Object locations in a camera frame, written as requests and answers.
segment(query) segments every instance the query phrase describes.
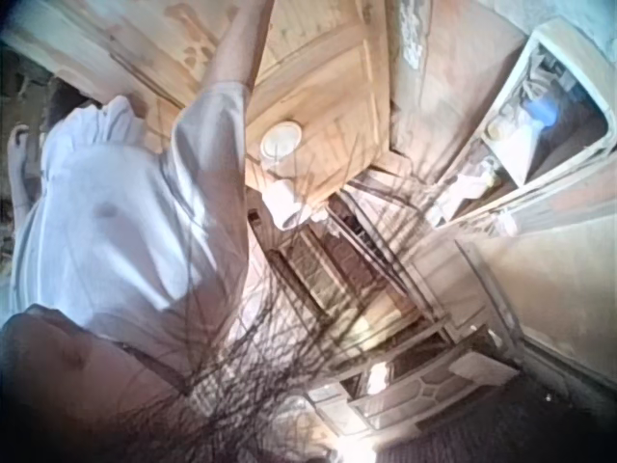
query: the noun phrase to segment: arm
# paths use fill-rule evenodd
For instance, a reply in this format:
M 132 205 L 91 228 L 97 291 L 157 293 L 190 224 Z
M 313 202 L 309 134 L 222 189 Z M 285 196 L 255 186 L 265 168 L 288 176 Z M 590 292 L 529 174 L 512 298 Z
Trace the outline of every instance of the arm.
M 210 63 L 204 79 L 205 88 L 219 82 L 240 82 L 249 92 L 253 91 L 274 0 L 242 2 Z
M 28 127 L 26 125 L 16 126 L 9 137 L 9 183 L 11 184 L 15 234 L 25 222 L 32 206 L 23 181 L 27 158 L 27 138 Z

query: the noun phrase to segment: wall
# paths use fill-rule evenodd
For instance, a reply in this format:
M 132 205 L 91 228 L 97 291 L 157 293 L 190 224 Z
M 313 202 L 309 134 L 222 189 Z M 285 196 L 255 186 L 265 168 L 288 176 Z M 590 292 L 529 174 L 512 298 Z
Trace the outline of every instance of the wall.
M 617 215 L 481 240 L 523 332 L 617 383 Z

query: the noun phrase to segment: round light fixture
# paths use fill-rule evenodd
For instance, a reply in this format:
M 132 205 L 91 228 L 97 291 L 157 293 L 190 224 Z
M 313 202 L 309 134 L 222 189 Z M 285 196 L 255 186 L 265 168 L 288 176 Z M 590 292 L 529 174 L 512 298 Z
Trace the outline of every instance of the round light fixture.
M 276 164 L 293 153 L 302 142 L 302 127 L 287 121 L 271 127 L 261 139 L 261 156 L 270 164 Z

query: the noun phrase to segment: blue object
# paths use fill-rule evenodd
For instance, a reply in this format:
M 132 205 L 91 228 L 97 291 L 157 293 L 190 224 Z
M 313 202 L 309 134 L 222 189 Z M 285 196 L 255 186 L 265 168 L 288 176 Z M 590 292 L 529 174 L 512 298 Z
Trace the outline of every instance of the blue object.
M 544 127 L 552 127 L 557 122 L 559 110 L 557 104 L 549 98 L 538 98 L 526 103 L 525 108 L 529 115 Z

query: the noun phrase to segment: dark floor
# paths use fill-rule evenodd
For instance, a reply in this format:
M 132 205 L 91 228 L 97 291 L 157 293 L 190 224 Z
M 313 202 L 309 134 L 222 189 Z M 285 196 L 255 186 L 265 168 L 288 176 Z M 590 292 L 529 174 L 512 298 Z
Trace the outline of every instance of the dark floor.
M 616 438 L 522 376 L 464 416 L 383 451 L 378 463 L 614 462 Z

